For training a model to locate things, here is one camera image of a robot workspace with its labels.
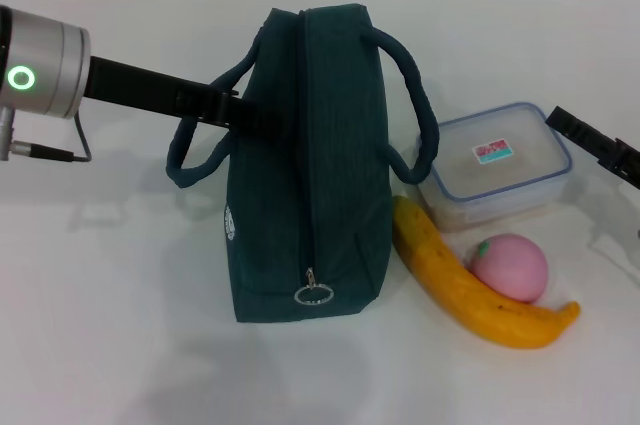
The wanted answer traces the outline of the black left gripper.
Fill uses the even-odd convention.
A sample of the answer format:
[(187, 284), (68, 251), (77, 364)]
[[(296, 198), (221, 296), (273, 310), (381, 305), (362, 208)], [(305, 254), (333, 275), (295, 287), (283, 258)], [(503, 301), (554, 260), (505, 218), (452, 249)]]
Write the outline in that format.
[(84, 96), (172, 117), (192, 117), (209, 125), (267, 141), (284, 141), (279, 113), (247, 100), (235, 90), (209, 85), (92, 56)]

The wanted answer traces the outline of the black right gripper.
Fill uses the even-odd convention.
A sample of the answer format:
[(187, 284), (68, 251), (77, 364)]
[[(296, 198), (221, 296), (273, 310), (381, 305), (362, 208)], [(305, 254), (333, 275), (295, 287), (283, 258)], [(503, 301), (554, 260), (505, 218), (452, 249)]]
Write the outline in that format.
[(616, 138), (611, 139), (561, 107), (555, 107), (545, 123), (570, 142), (598, 159), (608, 172), (638, 186), (639, 151)]

